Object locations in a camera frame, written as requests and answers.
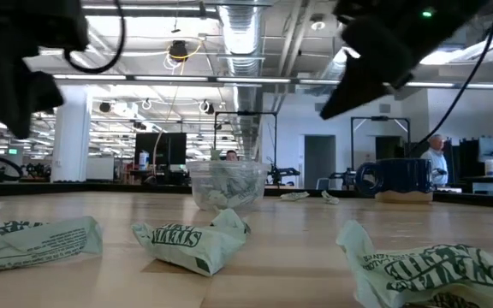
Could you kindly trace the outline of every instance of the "small wrapper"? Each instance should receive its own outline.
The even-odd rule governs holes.
[[[339,204],[340,203],[340,199],[338,199],[337,197],[330,196],[330,194],[327,193],[326,191],[321,192],[321,195],[323,196],[324,202],[326,202],[327,204]]]
[[[481,249],[457,244],[377,252],[356,221],[346,223],[337,244],[364,307],[493,308],[493,257]]]
[[[150,256],[205,276],[216,274],[250,234],[233,210],[222,210],[207,227],[171,223],[153,228],[135,223],[132,229]]]
[[[56,223],[0,223],[0,270],[68,258],[81,252],[102,253],[102,231],[85,216]]]
[[[285,201],[298,201],[309,197],[308,192],[289,192],[281,195],[281,199]]]

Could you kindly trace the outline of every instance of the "man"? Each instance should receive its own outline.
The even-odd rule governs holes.
[[[443,153],[444,137],[440,134],[429,138],[429,150],[421,158],[431,161],[431,179],[437,186],[445,186],[448,183],[448,165]]]
[[[226,160],[230,162],[237,162],[239,158],[237,157],[237,152],[229,150],[226,152]]]

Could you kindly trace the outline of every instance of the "clear plastic bowl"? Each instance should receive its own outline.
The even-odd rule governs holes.
[[[251,161],[190,162],[193,199],[201,210],[244,210],[264,196],[270,165]]]

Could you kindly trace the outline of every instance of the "doorway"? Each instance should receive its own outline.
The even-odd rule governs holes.
[[[304,161],[304,188],[316,189],[318,179],[328,178],[336,171],[336,137],[305,136]]]

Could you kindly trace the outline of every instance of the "white shirt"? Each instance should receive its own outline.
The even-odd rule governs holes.
[[[448,183],[448,165],[446,164],[446,159],[444,158],[444,155],[441,151],[435,151],[430,148],[421,156],[421,158],[429,159],[431,161],[432,170],[442,169],[447,172],[447,174],[445,175],[431,173],[433,184],[445,185]]]

